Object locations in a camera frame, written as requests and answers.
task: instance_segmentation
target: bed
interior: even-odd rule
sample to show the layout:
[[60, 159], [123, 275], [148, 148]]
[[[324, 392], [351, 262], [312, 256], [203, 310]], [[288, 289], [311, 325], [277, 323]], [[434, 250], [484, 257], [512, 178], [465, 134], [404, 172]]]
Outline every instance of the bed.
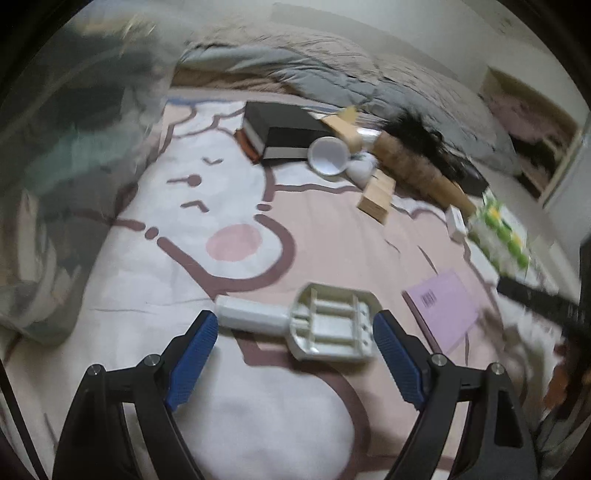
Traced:
[[[369, 290], [425, 342], [401, 291], [450, 268], [483, 312], [450, 358], [475, 368], [501, 361], [536, 426], [560, 332], [497, 295], [495, 270], [473, 243], [449, 239], [443, 212], [398, 192], [383, 226], [356, 208], [359, 190], [345, 178], [322, 179], [303, 162], [253, 165], [233, 132], [244, 100], [258, 94], [207, 95], [171, 94], [158, 160], [109, 231], [71, 337], [48, 348], [0, 330], [45, 469], [86, 368], [127, 367], [161, 351], [219, 294], [288, 305], [310, 281]], [[544, 278], [532, 268], [528, 281]], [[447, 478], [465, 414], [458, 406], [436, 478]], [[417, 412], [379, 355], [364, 365], [299, 364], [282, 342], [221, 329], [175, 415], [207, 478], [366, 480], [385, 476]], [[155, 478], [132, 408], [126, 417], [142, 473]], [[22, 452], [11, 419], [1, 420]]]
[[173, 85], [295, 93], [385, 119], [408, 109], [455, 150], [505, 174], [521, 171], [509, 135], [477, 94], [404, 56], [371, 55], [332, 33], [230, 18], [194, 36]]

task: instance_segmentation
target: white bowl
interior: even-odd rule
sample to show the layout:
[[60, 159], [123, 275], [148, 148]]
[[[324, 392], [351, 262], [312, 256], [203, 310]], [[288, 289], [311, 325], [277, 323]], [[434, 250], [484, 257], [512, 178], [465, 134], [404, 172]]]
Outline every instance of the white bowl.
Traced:
[[316, 173], [328, 177], [343, 173], [349, 159], [349, 147], [335, 137], [317, 138], [308, 149], [310, 167]]

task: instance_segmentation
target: black book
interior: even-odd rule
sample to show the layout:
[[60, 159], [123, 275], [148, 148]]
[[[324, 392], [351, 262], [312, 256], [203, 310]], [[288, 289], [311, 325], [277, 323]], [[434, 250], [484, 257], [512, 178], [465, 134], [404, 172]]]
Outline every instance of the black book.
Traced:
[[262, 159], [308, 157], [308, 147], [332, 130], [297, 105], [247, 102], [242, 130]]

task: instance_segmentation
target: purple notebook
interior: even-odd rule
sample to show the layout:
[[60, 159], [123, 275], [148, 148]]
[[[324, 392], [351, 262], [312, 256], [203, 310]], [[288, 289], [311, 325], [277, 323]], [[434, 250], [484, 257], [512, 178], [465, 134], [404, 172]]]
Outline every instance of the purple notebook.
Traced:
[[449, 353], [478, 319], [479, 309], [453, 270], [402, 292], [434, 353]]

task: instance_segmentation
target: blue gripper pad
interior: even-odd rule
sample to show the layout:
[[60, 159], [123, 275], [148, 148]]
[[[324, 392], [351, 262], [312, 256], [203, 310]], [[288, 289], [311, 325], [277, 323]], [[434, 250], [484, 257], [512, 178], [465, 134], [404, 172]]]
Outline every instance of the blue gripper pad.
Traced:
[[374, 317], [374, 339], [402, 398], [421, 410], [426, 400], [421, 388], [421, 372], [381, 313]]
[[217, 317], [210, 313], [170, 374], [166, 403], [172, 411], [189, 400], [217, 339]]

